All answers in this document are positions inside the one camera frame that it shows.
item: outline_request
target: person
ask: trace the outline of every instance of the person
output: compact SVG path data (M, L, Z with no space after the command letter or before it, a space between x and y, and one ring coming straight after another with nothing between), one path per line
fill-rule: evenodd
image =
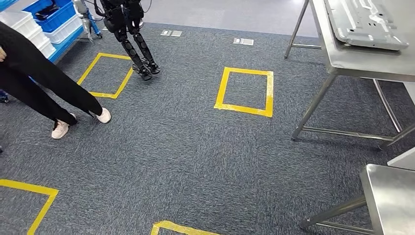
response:
M22 34L0 22L0 89L55 122L52 138L62 138L76 116L60 107L30 77L52 90L61 99L87 114L95 114L102 123L111 114L95 97L70 79Z

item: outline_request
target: yellow tape square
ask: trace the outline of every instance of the yellow tape square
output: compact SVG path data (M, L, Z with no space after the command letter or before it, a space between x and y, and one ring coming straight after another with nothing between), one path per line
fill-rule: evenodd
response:
M150 235L159 235L160 228L168 229L168 230L175 231L181 234L186 234L186 235L219 235L219 234L215 234L211 232L206 232L206 231L178 225L167 220L154 223L151 229Z
M78 80L78 85L81 85L81 83L85 80L85 78L88 76L92 68L95 66L95 64L98 62L99 58L101 57L111 57L111 58L117 58L117 59L124 59L124 60L131 60L129 56L124 55L113 55L113 54L107 54L107 53L98 53L95 57L95 59L92 61L92 63L88 66L87 70L85 70L84 74L81 76L81 78ZM122 81L121 85L119 86L117 92L115 94L109 94L109 93L99 93L99 92L89 92L95 97L104 97L104 98L113 98L116 99L121 91L124 89L125 85L128 82L128 79L130 79L131 75L133 74L133 68L130 68L127 75L125 76L124 80Z
M223 103L223 99L225 97L226 85L228 84L230 72L239 72L239 73L267 76L267 95L266 95L266 100L265 100L265 110ZM248 114L256 114L256 115L263 115L266 117L272 117L273 102L274 102L274 72L261 71L261 70L246 70L246 69L229 68L229 67L224 68L222 80L219 86L218 96L216 98L216 104L214 106L215 109L227 109L227 110L244 112Z
M54 189L54 188L47 188L44 186L32 185L32 184L22 183L22 182L13 181L13 180L5 180L5 179L0 180L0 186L49 195L49 198L47 199L46 203L43 205L35 221L33 221L32 225L27 231L27 234L29 235L35 233L40 222L45 216L47 210L49 210L50 205L52 205L53 200L55 200L55 197L59 192L59 190Z

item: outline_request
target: black robot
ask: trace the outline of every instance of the black robot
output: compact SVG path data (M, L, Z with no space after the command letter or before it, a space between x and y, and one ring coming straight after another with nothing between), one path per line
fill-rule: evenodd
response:
M140 0L100 0L104 8L104 13L94 0L95 12L104 17L104 24L108 31L113 33L117 40L121 42L122 47L133 60L133 69L142 77L143 80L149 80L153 74L160 72L160 67L154 62L153 56L147 47L140 33L140 20L144 17L144 11L141 7ZM127 29L133 35L144 58L140 58L133 45L127 37Z

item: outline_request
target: metal table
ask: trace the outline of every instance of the metal table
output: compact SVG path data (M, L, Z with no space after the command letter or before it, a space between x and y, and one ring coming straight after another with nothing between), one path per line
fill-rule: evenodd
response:
M394 16L394 21L399 30L404 33L410 44L405 50L387 51L375 48L346 46L336 39L332 31L324 0L304 1L300 17L284 57L288 57L292 47L321 49L325 57L325 65L329 77L324 81L319 93L314 97L304 117L292 134L293 140L298 137L301 131L312 131L382 140L384 142L379 145L379 148L383 149L415 130L415 122L405 129L401 128L378 83L378 79L415 82L415 24L413 21L408 20L413 18L415 1L401 0L397 3L393 0L384 0L384 2L388 11ZM313 11L321 46L294 44L295 36L309 3ZM379 96L397 130L395 136L379 136L304 126L338 75L373 79Z
M364 196L338 205L301 222L367 235L413 235L415 232L415 171L369 164L360 173ZM373 230L327 221L368 206Z

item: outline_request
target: blue shelf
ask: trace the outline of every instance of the blue shelf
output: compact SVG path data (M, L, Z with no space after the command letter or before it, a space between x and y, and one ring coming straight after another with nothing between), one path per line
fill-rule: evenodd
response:
M69 35L65 40L59 44L53 44L56 51L49 57L49 60L55 62L75 41L75 39L84 31L84 28L80 26L75 32Z
M0 0L0 11L5 10L17 1L18 0Z

